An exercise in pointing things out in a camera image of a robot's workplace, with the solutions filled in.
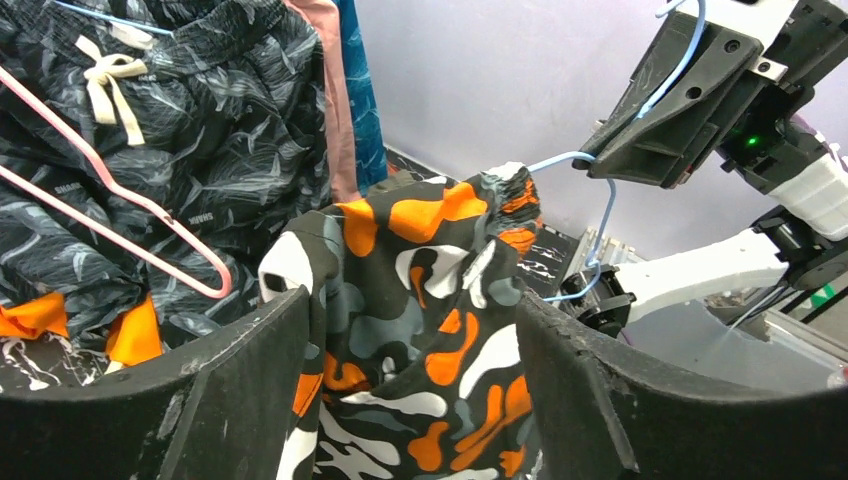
white wall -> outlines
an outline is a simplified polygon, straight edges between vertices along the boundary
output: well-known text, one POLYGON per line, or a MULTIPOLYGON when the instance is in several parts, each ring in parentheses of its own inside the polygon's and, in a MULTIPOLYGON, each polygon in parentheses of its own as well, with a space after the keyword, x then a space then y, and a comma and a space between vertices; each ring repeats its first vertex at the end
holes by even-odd
MULTIPOLYGON (((580 148, 659 28, 659 5, 358 0, 386 143, 457 177, 580 148)), ((838 87, 846 67, 823 82, 803 114, 848 148, 838 87)), ((718 165, 711 160, 675 191, 619 183, 609 233, 652 258, 721 240, 771 207, 718 165)), ((572 235, 598 223, 605 182, 570 165, 536 180, 546 222, 572 235)))

drawstring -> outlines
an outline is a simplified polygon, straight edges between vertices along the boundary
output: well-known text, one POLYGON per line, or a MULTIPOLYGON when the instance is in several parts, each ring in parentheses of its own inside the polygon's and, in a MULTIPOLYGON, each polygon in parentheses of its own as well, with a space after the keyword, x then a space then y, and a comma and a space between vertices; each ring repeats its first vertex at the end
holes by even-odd
POLYGON ((76 46, 96 62, 84 74, 85 79, 88 80, 86 90, 91 98, 94 119, 97 123, 117 125, 118 120, 115 118, 115 109, 117 109, 121 123, 124 124, 124 130, 127 132, 127 143, 133 146, 144 145, 144 136, 141 134, 138 119, 135 118, 121 89, 118 88, 116 79, 144 75, 147 73, 147 65, 137 58, 119 53, 104 57, 100 54, 97 45, 83 36, 77 39, 76 46), (112 100, 109 100, 109 95, 106 93, 107 83, 112 86, 112 100))

black fabric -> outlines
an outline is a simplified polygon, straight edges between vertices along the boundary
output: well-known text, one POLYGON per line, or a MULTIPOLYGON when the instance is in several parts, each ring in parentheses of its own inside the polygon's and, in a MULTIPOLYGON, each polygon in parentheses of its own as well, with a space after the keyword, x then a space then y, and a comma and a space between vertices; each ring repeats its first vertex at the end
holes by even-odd
POLYGON ((412 185, 418 180, 412 176, 411 172, 406 170, 399 170, 396 173, 393 173, 389 176, 389 178, 383 180, 382 182, 375 183, 368 187, 368 195, 379 195, 385 192, 391 192, 392 190, 397 190, 398 188, 406 187, 407 185, 412 185))
MULTIPOLYGON (((212 300, 0 182, 0 304, 65 296, 72 340, 102 347, 102 328, 151 291, 171 348, 253 310, 259 261, 283 226, 330 202, 324 83, 316 32, 279 0, 74 2, 166 30, 135 50, 106 24, 52 1, 0 0, 0 62, 83 138, 124 187, 159 203, 228 264, 234 290, 212 300), (118 80, 146 143, 95 122, 84 72, 103 55, 140 58, 118 80)), ((207 284, 217 273, 155 217, 115 197, 46 121, 0 87, 0 165, 54 193, 207 284)))

camouflage garment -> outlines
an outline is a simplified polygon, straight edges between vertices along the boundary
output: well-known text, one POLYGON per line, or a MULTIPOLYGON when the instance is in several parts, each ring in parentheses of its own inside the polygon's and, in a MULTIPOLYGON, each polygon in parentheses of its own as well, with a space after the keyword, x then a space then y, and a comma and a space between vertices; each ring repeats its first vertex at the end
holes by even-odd
POLYGON ((305 286, 311 343, 278 480, 528 478, 516 275, 539 214, 529 172, 507 164, 288 224, 263 298, 305 286))

blue garment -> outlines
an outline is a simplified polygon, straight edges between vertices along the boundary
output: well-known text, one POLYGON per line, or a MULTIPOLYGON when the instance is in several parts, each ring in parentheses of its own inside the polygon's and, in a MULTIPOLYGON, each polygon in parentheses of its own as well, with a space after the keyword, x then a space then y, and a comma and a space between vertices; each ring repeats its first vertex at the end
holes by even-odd
POLYGON ((356 146, 356 180, 359 191, 365 195, 368 187, 389 175, 386 150, 354 0, 333 0, 333 3, 339 9, 341 23, 342 63, 356 146))

